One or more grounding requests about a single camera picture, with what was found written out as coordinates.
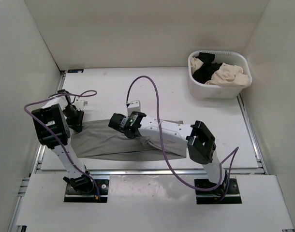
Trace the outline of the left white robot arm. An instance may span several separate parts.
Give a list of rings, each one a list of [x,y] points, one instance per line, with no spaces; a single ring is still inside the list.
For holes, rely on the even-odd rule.
[[[82,101],[73,102],[70,93],[62,89],[31,115],[40,144],[54,152],[67,171],[63,180],[75,191],[88,194],[94,191],[94,181],[71,146],[72,132],[83,128],[83,107]]]

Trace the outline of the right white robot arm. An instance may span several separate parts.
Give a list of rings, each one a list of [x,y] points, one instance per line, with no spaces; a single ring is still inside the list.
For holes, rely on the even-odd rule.
[[[201,164],[207,174],[206,186],[199,186],[196,190],[220,195],[227,188],[228,174],[217,157],[215,137],[203,122],[196,121],[192,125],[160,122],[142,112],[133,111],[129,116],[114,113],[108,126],[129,139],[157,141],[161,150],[171,153],[175,151],[165,145],[176,145],[182,155],[189,154],[190,159]]]

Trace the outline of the grey trousers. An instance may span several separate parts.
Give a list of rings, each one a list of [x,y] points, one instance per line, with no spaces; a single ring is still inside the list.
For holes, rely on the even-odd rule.
[[[163,160],[159,138],[127,138],[110,128],[109,120],[83,123],[83,129],[71,137],[71,146],[77,157],[116,161]]]

